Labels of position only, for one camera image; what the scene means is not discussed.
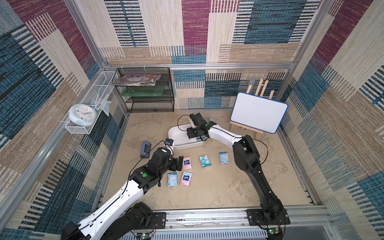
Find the green white tissue pack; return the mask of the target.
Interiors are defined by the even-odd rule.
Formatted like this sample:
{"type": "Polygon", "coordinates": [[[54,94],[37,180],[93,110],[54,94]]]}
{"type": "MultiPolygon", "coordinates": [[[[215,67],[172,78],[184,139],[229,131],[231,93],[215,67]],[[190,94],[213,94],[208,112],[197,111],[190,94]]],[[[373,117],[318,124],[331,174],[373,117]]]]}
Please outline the green white tissue pack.
{"type": "Polygon", "coordinates": [[[204,142],[204,141],[207,140],[207,137],[206,137],[206,136],[199,136],[199,137],[196,137],[196,140],[197,140],[197,141],[204,142]]]}

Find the blue white tissue pack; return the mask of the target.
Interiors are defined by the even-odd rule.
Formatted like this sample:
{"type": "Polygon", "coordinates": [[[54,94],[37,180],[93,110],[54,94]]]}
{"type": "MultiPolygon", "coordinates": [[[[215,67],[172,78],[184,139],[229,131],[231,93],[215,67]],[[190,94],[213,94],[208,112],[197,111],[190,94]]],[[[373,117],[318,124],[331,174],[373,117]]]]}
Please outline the blue white tissue pack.
{"type": "Polygon", "coordinates": [[[176,187],[178,185],[178,175],[177,173],[168,173],[168,187],[176,187]]]}

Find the blue Tempo tissue pack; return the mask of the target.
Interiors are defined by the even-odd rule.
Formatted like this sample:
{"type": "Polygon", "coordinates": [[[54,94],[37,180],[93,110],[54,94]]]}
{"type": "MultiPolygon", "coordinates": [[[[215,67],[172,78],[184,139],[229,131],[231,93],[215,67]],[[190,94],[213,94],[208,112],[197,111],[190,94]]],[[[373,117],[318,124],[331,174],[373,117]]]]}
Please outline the blue Tempo tissue pack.
{"type": "Polygon", "coordinates": [[[182,174],[180,185],[189,187],[191,184],[192,176],[193,176],[192,173],[184,171],[182,174]]]}

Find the white storage box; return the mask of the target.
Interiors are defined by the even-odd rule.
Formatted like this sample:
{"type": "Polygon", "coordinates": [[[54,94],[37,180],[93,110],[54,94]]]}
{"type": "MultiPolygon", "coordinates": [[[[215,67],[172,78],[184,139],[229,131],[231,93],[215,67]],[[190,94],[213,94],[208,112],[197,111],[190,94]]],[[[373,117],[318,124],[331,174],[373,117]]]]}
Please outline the white storage box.
{"type": "Polygon", "coordinates": [[[191,124],[175,126],[169,129],[168,138],[174,141],[173,147],[175,150],[184,150],[204,145],[200,138],[189,139],[187,132],[188,128],[192,127],[191,124]]]}

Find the teal cartoon tissue pack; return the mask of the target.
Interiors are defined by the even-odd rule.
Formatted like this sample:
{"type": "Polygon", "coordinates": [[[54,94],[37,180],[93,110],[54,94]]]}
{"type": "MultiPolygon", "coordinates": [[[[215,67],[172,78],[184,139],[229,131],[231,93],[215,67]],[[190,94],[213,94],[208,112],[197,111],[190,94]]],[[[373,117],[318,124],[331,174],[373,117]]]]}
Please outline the teal cartoon tissue pack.
{"type": "Polygon", "coordinates": [[[207,155],[199,156],[199,160],[203,169],[212,166],[211,161],[207,155]]]}

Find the light blue unicorn tissue pack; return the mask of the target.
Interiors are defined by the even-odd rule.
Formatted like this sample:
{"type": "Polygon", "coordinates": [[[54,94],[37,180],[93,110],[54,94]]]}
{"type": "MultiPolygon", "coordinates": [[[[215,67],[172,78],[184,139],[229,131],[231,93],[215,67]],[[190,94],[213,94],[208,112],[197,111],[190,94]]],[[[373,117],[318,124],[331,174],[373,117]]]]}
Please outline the light blue unicorn tissue pack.
{"type": "Polygon", "coordinates": [[[220,152],[219,158],[220,158],[221,165],[229,165],[230,164],[228,152],[220,152]]]}

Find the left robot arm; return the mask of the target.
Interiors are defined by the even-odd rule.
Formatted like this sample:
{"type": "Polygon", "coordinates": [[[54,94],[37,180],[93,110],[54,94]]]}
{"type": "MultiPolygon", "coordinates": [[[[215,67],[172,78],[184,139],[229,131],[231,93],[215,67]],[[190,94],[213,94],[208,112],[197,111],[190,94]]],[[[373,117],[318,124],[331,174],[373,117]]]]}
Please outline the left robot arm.
{"type": "Polygon", "coordinates": [[[181,171],[183,157],[175,158],[173,148],[160,147],[147,164],[129,174],[121,189],[99,209],[79,223],[68,223],[62,230],[63,240],[117,240],[139,226],[148,226],[152,210],[145,204],[132,205],[149,189],[159,185],[167,171],[181,171]]]}

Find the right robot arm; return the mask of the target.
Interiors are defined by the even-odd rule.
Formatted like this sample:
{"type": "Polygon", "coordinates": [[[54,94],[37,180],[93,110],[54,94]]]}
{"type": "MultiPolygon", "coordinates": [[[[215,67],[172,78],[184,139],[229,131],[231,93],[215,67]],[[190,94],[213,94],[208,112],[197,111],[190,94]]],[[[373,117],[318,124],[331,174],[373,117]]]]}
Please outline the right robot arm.
{"type": "Polygon", "coordinates": [[[251,226],[289,225],[291,223],[287,210],[273,192],[262,169],[260,153],[254,139],[240,136],[224,130],[215,122],[207,122],[200,114],[191,114],[192,126],[187,129],[188,138],[211,138],[233,149],[236,166],[250,178],[260,199],[260,209],[248,210],[247,216],[251,226]]]}

